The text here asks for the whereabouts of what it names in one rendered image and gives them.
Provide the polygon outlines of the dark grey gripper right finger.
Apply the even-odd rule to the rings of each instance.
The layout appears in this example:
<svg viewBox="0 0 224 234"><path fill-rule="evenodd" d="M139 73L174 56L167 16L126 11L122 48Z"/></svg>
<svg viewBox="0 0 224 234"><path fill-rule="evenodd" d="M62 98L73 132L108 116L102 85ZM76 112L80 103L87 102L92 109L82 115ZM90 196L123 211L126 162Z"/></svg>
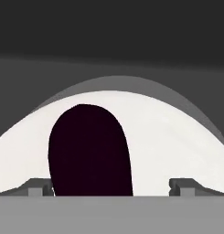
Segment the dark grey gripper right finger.
<svg viewBox="0 0 224 234"><path fill-rule="evenodd" d="M169 196L177 197L224 197L224 193L206 188L193 178L170 178Z"/></svg>

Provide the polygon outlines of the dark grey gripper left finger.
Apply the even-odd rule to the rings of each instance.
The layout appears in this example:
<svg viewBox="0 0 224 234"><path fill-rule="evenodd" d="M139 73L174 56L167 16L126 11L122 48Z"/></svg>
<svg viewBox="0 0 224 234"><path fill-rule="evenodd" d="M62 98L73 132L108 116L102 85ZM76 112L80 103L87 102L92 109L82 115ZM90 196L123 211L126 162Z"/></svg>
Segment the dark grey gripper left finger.
<svg viewBox="0 0 224 234"><path fill-rule="evenodd" d="M23 185L0 192L0 197L53 197L50 178L30 178Z"/></svg>

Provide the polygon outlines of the white round plate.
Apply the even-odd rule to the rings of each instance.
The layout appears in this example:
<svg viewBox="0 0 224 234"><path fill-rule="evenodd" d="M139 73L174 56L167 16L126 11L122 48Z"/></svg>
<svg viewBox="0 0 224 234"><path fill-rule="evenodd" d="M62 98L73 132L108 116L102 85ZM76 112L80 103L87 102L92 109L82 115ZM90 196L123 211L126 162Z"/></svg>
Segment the white round plate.
<svg viewBox="0 0 224 234"><path fill-rule="evenodd" d="M165 196L172 177L192 177L224 193L224 137L192 102L132 76L87 80L58 92L0 136L0 192L48 177L48 138L67 109L95 104L123 127L137 196Z"/></svg>

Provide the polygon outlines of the dark purple eggplant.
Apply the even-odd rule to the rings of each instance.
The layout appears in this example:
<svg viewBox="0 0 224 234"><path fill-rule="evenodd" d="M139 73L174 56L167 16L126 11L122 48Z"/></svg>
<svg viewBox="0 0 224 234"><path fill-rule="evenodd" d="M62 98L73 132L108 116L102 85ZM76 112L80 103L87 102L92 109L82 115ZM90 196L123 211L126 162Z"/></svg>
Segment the dark purple eggplant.
<svg viewBox="0 0 224 234"><path fill-rule="evenodd" d="M60 115L48 140L48 164L57 196L133 195L123 128L100 106L79 104Z"/></svg>

